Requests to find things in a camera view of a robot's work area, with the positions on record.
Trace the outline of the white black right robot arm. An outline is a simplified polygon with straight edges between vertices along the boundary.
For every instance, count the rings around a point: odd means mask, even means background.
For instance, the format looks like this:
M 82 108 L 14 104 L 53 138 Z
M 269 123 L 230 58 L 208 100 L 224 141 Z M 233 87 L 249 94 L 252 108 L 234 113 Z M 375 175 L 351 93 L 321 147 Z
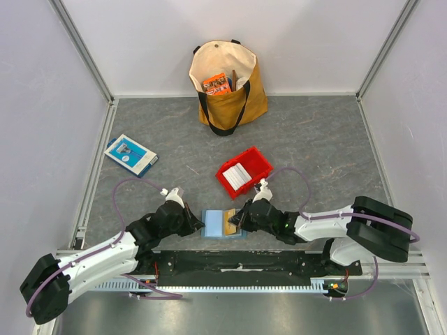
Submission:
M 410 214 L 366 196 L 332 211 L 280 211 L 268 200 L 249 200 L 229 223 L 247 232 L 262 230 L 288 245 L 325 239 L 321 269 L 330 275 L 365 258 L 405 263 L 419 241 Z

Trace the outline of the blue leather card holder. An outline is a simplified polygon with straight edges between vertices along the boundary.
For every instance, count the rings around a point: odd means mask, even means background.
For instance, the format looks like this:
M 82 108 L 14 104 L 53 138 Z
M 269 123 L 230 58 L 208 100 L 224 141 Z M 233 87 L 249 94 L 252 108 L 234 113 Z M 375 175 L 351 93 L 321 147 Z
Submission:
M 202 222 L 205 227 L 201 229 L 201 237 L 204 239 L 244 239 L 247 237 L 247 232 L 242 228 L 237 235 L 225 237 L 224 236 L 224 212 L 227 210 L 203 210 Z

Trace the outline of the gold credit card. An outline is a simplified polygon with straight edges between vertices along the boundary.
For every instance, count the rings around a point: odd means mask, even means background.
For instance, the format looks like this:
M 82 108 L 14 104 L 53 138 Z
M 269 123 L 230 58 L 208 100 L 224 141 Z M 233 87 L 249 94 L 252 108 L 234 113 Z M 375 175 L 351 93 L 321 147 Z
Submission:
M 237 235 L 240 232 L 239 227 L 230 222 L 234 215 L 236 215 L 236 209 L 229 209 L 223 213 L 223 234 L 225 237 Z

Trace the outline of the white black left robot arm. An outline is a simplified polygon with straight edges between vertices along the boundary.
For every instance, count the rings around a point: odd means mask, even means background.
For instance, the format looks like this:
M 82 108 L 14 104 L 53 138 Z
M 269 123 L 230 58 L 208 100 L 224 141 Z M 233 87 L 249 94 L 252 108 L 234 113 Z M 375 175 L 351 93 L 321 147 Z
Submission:
M 40 257 L 20 285 L 25 314 L 38 325 L 61 315 L 80 295 L 115 276 L 153 268 L 153 248 L 170 235 L 192 235 L 204 227 L 187 204 L 167 200 L 154 213 L 128 224 L 114 237 L 62 258 Z

